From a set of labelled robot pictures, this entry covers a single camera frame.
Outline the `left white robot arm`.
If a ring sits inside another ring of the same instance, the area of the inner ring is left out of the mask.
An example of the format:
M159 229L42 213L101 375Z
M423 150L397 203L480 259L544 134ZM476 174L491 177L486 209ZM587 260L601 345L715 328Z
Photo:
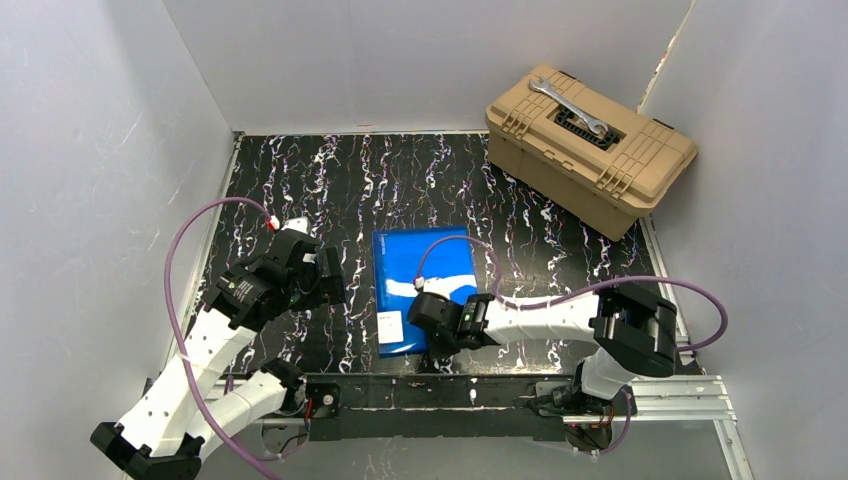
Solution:
M271 360L233 391L199 405L232 360L270 322L345 300L336 248L322 248L304 217L289 219L268 250L227 269L176 352L119 420L100 423L91 443L133 479L194 479L222 436L280 410L295 411L302 372Z

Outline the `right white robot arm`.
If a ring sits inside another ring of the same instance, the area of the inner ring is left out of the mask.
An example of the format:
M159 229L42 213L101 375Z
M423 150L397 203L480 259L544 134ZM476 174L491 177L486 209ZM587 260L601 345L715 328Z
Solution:
M576 340L597 345L571 380L527 402L541 416L613 415L619 391L638 377L667 378L676 369L676 306L635 283L602 287L565 301L548 297L450 295L462 276L423 279L409 286L408 321L422 329L438 357L525 340Z

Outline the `blue plastic folder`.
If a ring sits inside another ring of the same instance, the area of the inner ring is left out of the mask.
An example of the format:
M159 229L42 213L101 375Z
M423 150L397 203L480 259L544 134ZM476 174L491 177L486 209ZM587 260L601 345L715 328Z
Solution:
M407 320L417 295L414 278L424 262L423 275L447 280L451 300L463 303L477 292L477 281L469 240L449 240L432 252L427 249L439 239L463 236L465 227L447 226L377 231L374 247L375 298L379 356L396 357L428 350L426 334Z

